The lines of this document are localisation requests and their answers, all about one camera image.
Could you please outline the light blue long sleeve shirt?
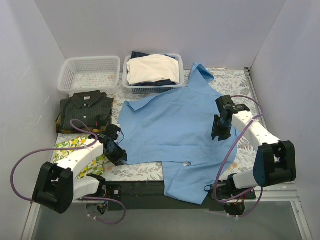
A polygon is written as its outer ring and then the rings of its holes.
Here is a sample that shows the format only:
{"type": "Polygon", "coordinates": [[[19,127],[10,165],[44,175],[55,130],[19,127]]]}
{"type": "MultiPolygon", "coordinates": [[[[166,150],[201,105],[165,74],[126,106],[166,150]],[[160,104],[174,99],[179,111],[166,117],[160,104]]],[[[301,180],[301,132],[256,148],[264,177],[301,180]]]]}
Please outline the light blue long sleeve shirt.
{"type": "Polygon", "coordinates": [[[194,64],[186,87],[126,101],[118,118],[128,164],[160,162],[165,196],[197,205],[237,155],[236,129],[227,140],[211,136],[220,96],[213,80],[203,65],[194,64]]]}

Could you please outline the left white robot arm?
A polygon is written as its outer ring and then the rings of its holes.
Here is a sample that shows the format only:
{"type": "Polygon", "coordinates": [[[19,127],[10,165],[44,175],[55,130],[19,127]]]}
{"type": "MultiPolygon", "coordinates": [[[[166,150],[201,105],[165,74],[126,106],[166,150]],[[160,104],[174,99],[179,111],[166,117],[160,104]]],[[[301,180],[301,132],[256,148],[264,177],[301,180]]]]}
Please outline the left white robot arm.
{"type": "Polygon", "coordinates": [[[44,163],[39,171],[32,201],[59,214],[67,211],[74,200],[83,197],[101,200],[113,191],[100,175],[89,173],[78,179],[77,176],[94,159],[105,156],[116,166],[127,160],[127,153],[118,145],[122,134],[120,127],[110,124],[103,133],[90,136],[84,148],[73,151],[57,163],[44,163]]]}

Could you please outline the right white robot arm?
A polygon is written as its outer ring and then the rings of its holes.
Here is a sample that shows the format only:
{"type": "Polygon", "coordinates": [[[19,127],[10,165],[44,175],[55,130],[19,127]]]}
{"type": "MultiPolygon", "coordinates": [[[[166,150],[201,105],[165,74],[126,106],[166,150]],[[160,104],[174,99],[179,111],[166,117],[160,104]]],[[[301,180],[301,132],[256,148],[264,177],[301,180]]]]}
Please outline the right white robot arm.
{"type": "Polygon", "coordinates": [[[218,189],[234,200],[255,187],[263,189],[296,179],[295,146],[291,141],[282,141],[272,135],[259,123],[258,116],[254,116],[245,104],[235,104],[232,96],[221,96],[215,102],[219,114],[214,116],[212,139],[228,140],[232,128],[236,128],[240,131],[236,140],[246,138],[256,152],[251,170],[229,175],[222,185],[214,183],[211,193],[216,201],[227,202],[217,196],[218,189]]]}

